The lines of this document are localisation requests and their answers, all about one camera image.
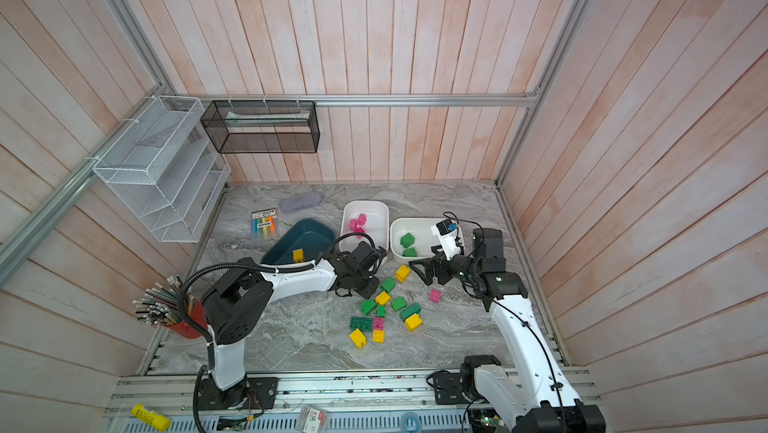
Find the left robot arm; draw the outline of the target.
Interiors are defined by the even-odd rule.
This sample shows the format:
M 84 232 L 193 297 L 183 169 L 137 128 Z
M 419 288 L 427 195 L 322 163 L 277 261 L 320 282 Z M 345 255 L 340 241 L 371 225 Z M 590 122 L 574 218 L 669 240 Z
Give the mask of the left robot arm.
M 198 370 L 192 411 L 264 411 L 274 405 L 278 380 L 250 379 L 245 341 L 266 307 L 279 300 L 315 292 L 369 299 L 380 280 L 377 272 L 386 249 L 365 233 L 350 251 L 340 239 L 316 258 L 270 265 L 251 258 L 218 263 L 191 274 L 179 287 L 177 310 L 206 345 L 207 363 Z

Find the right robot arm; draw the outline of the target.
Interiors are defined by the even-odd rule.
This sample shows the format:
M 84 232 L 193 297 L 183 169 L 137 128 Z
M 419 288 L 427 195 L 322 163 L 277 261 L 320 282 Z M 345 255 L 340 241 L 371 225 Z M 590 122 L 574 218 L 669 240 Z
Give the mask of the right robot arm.
M 439 244 L 429 259 L 409 266 L 422 281 L 441 285 L 452 279 L 482 302 L 510 351 L 518 374 L 514 382 L 492 355 L 474 355 L 461 365 L 463 394 L 490 404 L 509 432 L 604 432 L 606 420 L 584 403 L 562 372 L 536 322 L 533 304 L 519 276 L 507 269 L 503 235 L 477 227 L 464 244 L 458 225 L 444 219 L 431 226 Z

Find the green lego top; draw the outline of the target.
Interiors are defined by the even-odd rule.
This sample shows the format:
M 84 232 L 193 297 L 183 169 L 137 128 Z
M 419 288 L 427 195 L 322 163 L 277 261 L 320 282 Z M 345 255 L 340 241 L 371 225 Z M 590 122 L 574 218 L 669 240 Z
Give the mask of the green lego top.
M 400 238 L 400 244 L 403 248 L 410 248 L 415 243 L 415 237 L 411 233 L 406 233 Z

